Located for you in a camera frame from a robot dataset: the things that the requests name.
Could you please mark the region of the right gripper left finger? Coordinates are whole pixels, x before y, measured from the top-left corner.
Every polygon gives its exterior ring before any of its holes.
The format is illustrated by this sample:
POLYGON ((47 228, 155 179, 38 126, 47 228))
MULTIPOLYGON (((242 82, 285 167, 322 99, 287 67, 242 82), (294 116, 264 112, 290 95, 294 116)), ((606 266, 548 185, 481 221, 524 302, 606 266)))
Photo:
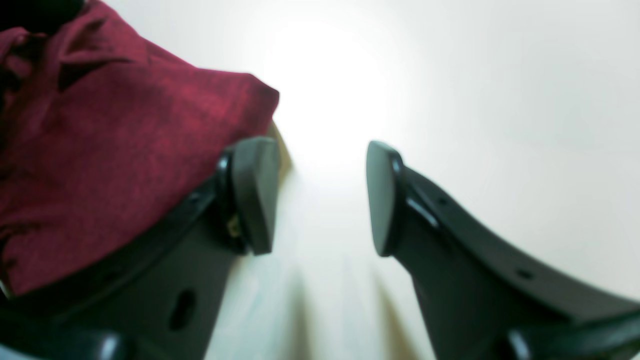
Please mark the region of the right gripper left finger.
POLYGON ((227 147, 215 174, 144 234, 1 303, 3 360, 201 360, 233 263, 274 245, 281 152, 227 147))

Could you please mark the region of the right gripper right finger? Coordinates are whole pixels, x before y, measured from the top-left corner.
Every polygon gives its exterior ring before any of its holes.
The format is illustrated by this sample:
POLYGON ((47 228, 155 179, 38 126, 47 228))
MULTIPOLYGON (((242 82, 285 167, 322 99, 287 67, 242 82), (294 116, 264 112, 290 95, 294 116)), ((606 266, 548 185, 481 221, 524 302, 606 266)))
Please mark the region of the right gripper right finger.
POLYGON ((366 187, 377 254, 410 275, 438 360, 631 360, 637 300, 553 269, 500 238, 397 150, 371 141, 366 187))

